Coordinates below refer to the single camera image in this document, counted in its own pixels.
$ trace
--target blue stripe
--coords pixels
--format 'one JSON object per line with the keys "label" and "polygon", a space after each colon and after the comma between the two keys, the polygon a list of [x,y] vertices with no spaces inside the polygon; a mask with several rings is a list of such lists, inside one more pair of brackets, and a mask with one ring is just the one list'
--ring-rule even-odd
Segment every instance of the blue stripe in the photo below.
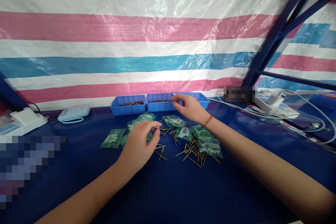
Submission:
{"label": "blue stripe", "polygon": [[[320,80],[326,83],[336,84],[336,80]],[[264,76],[261,81],[257,84],[258,88],[281,88],[289,89],[292,91],[296,90],[322,90],[320,87],[314,87],[309,85],[304,85],[301,83],[295,83],[287,80],[281,80],[273,77]]]}
{"label": "blue stripe", "polygon": [[291,43],[321,44],[330,26],[331,24],[327,23],[305,23],[300,27]]}
{"label": "blue stripe", "polygon": [[320,47],[336,49],[336,31],[334,30],[326,31]]}
{"label": "blue stripe", "polygon": [[0,58],[0,72],[6,78],[63,74],[156,72],[170,70],[226,69],[249,67],[255,52],[235,54],[190,54],[162,57],[121,58]]}

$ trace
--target black cable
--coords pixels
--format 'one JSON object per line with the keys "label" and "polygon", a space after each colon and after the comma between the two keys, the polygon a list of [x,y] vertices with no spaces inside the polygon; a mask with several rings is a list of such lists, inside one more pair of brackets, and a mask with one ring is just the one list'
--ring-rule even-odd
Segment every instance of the black cable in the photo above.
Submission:
{"label": "black cable", "polygon": [[39,107],[35,103],[31,103],[29,101],[25,101],[25,103],[33,104],[37,108],[38,112],[46,118],[58,118],[58,116],[57,117],[49,117],[49,116],[46,116],[46,115],[42,114],[41,110],[39,109]]}

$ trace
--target right hand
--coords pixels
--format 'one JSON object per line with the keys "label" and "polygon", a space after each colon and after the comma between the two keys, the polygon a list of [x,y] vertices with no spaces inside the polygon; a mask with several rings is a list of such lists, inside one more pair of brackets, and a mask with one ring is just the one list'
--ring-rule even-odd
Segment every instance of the right hand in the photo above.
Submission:
{"label": "right hand", "polygon": [[195,97],[177,94],[171,97],[173,106],[189,120],[192,120],[198,124],[204,125],[211,115],[201,106]]}

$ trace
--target white device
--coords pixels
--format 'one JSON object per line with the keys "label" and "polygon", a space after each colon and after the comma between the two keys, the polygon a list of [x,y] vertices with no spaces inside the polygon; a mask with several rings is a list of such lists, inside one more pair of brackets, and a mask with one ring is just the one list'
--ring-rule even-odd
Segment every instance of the white device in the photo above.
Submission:
{"label": "white device", "polygon": [[65,109],[57,119],[64,124],[79,123],[84,120],[84,116],[87,116],[90,113],[90,109],[91,107],[89,105]]}
{"label": "white device", "polygon": [[0,128],[0,136],[22,136],[48,122],[46,117],[35,114],[29,107],[10,115],[13,122]]}
{"label": "white device", "polygon": [[273,116],[288,117],[294,119],[299,116],[298,112],[284,104],[283,97],[276,97],[273,94],[260,94],[255,103],[266,113]]}

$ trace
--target blue and white device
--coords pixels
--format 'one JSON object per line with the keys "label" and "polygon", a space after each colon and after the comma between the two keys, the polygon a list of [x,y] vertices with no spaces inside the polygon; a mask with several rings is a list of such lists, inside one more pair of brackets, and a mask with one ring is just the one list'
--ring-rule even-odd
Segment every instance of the blue and white device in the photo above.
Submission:
{"label": "blue and white device", "polygon": [[89,105],[65,109],[57,119],[64,124],[79,123],[84,120],[84,116],[87,116],[90,113],[90,109],[91,107]]}

